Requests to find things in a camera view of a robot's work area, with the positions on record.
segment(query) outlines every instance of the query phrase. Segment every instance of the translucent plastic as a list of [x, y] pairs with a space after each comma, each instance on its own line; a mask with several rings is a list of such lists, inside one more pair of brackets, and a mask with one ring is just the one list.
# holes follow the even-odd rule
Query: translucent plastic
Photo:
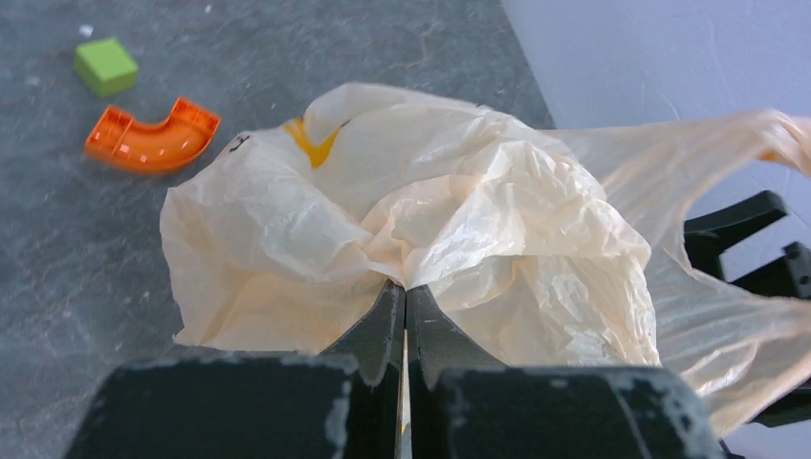
[[346, 85], [294, 131], [243, 133], [169, 190], [178, 342], [317, 352], [391, 277], [428, 284], [508, 364], [663, 364], [719, 433], [808, 373], [809, 305], [693, 273], [681, 243], [690, 201], [748, 158], [809, 171], [811, 131], [781, 114], [538, 132], [487, 107]]

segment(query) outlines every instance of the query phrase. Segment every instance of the white surface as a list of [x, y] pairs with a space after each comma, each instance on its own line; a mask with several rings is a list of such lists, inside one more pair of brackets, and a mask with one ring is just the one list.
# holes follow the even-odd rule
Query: white surface
[[[811, 2], [504, 0], [560, 128], [635, 125], [777, 108], [811, 115]], [[697, 202], [701, 215], [772, 189], [791, 217], [725, 254], [734, 279], [801, 241], [811, 181], [752, 163]]]

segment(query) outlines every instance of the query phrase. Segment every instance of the plastic bag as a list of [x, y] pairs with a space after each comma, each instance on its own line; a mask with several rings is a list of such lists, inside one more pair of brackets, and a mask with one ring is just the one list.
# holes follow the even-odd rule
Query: plastic bag
[[765, 151], [807, 173], [803, 132], [773, 112], [537, 132], [466, 102], [342, 86], [169, 190], [177, 340], [317, 352], [390, 277], [428, 284], [508, 364], [663, 364], [725, 433], [807, 376], [811, 309], [694, 273], [683, 215]]

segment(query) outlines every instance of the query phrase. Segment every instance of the dark gray countertop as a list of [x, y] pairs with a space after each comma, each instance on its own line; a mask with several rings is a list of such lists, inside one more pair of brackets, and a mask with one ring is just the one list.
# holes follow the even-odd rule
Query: dark gray countertop
[[[86, 89], [73, 71], [84, 24], [138, 61], [134, 89], [104, 100]], [[0, 0], [4, 457], [58, 457], [121, 362], [201, 352], [172, 344], [181, 321], [158, 233], [166, 189], [239, 131], [279, 125], [353, 80], [551, 125], [494, 0]], [[82, 155], [108, 103], [157, 121], [178, 96], [223, 119], [193, 166], [144, 178]]]

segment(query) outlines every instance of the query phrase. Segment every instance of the green block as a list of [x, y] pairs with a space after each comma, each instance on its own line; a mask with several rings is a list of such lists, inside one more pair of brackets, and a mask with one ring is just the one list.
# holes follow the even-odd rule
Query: green block
[[131, 88], [138, 74], [138, 64], [115, 38], [79, 45], [74, 68], [100, 98]]

